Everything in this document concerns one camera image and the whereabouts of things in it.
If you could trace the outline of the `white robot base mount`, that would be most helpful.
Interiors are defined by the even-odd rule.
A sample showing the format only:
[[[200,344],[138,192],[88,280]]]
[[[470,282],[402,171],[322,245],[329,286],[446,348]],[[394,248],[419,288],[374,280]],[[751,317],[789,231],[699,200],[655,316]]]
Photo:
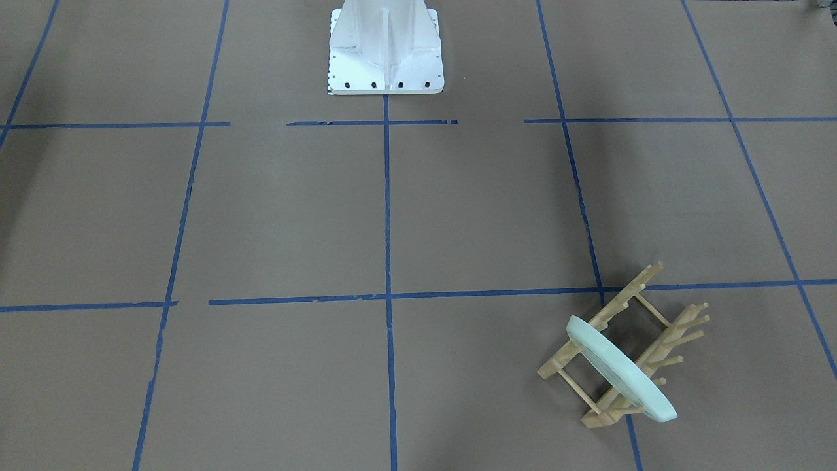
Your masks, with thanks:
[[[345,1],[330,16],[327,92],[439,94],[439,15],[424,1]]]

